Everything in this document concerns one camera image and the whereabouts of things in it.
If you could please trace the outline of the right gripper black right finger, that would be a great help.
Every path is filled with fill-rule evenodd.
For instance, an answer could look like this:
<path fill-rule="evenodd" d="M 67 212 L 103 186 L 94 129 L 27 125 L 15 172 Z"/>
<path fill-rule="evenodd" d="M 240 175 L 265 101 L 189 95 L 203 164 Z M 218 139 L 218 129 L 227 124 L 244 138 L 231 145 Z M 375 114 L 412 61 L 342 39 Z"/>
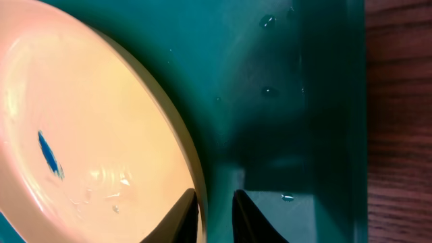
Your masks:
<path fill-rule="evenodd" d="M 288 243 L 243 190 L 234 192 L 232 227 L 234 243 Z"/>

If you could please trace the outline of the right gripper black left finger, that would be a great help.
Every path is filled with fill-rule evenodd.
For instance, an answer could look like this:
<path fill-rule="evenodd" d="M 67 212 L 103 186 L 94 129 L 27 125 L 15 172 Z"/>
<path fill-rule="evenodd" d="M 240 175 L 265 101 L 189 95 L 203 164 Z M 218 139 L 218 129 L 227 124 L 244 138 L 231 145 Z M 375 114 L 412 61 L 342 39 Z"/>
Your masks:
<path fill-rule="evenodd" d="M 196 243 L 197 232 L 198 199 L 195 190 L 189 188 L 140 243 Z"/>

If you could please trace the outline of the yellow plate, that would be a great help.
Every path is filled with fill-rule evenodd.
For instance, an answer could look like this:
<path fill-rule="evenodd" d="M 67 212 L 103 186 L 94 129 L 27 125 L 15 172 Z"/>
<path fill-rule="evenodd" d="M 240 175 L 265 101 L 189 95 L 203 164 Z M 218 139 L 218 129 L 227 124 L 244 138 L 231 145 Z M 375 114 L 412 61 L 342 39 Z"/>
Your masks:
<path fill-rule="evenodd" d="M 40 1 L 1 2 L 1 212 L 26 242 L 141 242 L 207 192 L 188 130 L 123 47 Z"/>

